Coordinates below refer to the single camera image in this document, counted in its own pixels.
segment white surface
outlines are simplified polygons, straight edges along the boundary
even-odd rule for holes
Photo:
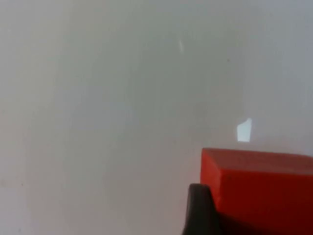
[[[0,235],[178,235],[202,147],[313,154],[312,7],[1,0]]]

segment red plastic object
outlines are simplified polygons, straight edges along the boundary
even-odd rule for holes
[[[210,186],[227,234],[313,234],[313,158],[203,149],[201,183]]]

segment red block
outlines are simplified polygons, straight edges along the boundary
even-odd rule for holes
[[[210,186],[228,234],[313,234],[313,158],[207,148],[201,183]]]

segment white wall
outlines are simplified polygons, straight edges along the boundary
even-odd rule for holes
[[[312,7],[1,0],[0,235],[178,235],[202,147],[313,154]]]

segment black plastic part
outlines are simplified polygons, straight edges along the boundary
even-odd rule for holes
[[[191,184],[182,235],[221,235],[218,214],[207,185]]]

